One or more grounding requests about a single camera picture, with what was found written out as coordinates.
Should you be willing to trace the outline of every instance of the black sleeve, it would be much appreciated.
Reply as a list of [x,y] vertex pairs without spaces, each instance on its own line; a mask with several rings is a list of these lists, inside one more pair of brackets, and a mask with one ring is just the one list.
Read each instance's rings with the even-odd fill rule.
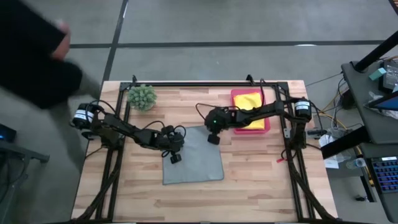
[[0,0],[0,25],[3,32],[11,32],[46,54],[51,54],[65,36],[20,0]]

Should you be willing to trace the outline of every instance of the gray cloth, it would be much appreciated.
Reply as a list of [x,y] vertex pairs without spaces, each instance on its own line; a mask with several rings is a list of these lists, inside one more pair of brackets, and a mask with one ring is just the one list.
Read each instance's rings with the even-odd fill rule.
[[164,185],[224,179],[220,147],[209,143],[208,135],[204,126],[187,128],[180,151],[182,161],[172,164],[171,154],[163,158]]

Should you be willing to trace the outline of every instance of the succulent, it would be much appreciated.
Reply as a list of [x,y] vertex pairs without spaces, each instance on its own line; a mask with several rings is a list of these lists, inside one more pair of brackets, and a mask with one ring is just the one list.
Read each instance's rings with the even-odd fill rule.
[[134,109],[147,111],[155,105],[156,98],[154,87],[142,84],[130,88],[127,100]]

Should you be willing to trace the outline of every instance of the black metal frame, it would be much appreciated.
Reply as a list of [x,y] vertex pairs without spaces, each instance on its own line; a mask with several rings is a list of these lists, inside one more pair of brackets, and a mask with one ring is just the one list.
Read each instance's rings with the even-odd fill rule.
[[[157,83],[157,82],[137,82],[135,77],[133,77],[133,82],[121,82],[120,87],[119,87],[119,95],[118,95],[118,100],[116,103],[116,114],[120,113],[122,102],[123,102],[123,95],[124,91],[128,89],[128,87],[133,86],[133,85],[141,85],[141,84],[147,84],[147,85],[152,85],[152,86],[260,86],[259,82],[253,81],[252,77],[248,75],[247,79],[248,82],[165,82],[165,83]],[[266,84],[263,84],[263,86],[268,86],[274,89],[275,95],[277,100],[281,100],[282,95],[285,95],[289,97],[289,86],[287,82],[267,82]],[[129,112],[130,112],[130,106],[129,103],[126,103],[126,110],[124,114],[123,120],[128,122],[129,120]],[[290,114],[293,114],[293,108],[292,105],[288,105],[288,112]],[[280,123],[281,123],[281,128],[282,130],[287,127],[287,123],[285,118],[280,116]],[[287,147],[287,143],[289,141],[289,138],[286,138],[285,135],[282,132],[282,136],[284,138],[284,144],[285,147]],[[106,160],[105,160],[105,165],[104,165],[104,172],[103,172],[103,178],[101,182],[101,190],[98,193],[98,195],[95,197],[91,205],[88,207],[86,212],[80,216],[77,219],[71,220],[72,223],[107,223],[107,222],[112,222],[113,220],[113,215],[114,215],[114,207],[116,204],[116,196],[117,196],[117,191],[118,191],[118,182],[119,182],[119,174],[121,170],[121,163],[123,159],[123,152],[124,152],[124,142],[125,142],[125,137],[123,139],[123,146],[117,148],[117,149],[108,149],[108,153],[106,155]],[[109,174],[110,169],[111,169],[111,161],[113,157],[113,152],[117,151],[117,158],[116,162],[114,165],[114,169],[112,172]],[[287,153],[287,158],[292,160],[292,152],[291,150],[286,150]],[[306,185],[308,185],[308,179],[307,179],[307,173],[305,171],[305,164],[304,164],[304,159],[303,159],[303,154],[302,151],[297,151],[297,160],[298,160],[298,166],[299,166],[299,171],[300,175],[305,182]],[[297,214],[297,220],[299,222],[304,222],[306,218],[303,216],[303,211],[302,211],[302,204],[300,200],[300,195],[299,195],[299,188],[297,187],[297,182],[294,179],[292,175],[292,170],[289,166],[289,174],[290,174],[290,181],[292,183],[292,192],[293,192],[293,199],[295,203],[295,209],[296,209],[296,214]],[[104,205],[104,198],[106,192],[111,188],[111,196],[109,200],[109,208],[108,208],[108,214],[106,218],[103,218],[103,205]],[[313,220],[315,222],[319,221],[315,219],[315,212],[313,209],[313,205],[310,203],[309,199],[306,198],[306,204],[307,204],[307,210],[308,210],[308,216],[310,220]],[[95,218],[90,219],[93,212],[96,210]]]

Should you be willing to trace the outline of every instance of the table leg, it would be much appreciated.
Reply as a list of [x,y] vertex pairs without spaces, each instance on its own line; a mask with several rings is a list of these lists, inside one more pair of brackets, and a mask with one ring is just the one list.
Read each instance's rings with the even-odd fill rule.
[[322,156],[327,159],[351,147],[355,147],[362,142],[369,142],[370,138],[365,126],[321,147]]

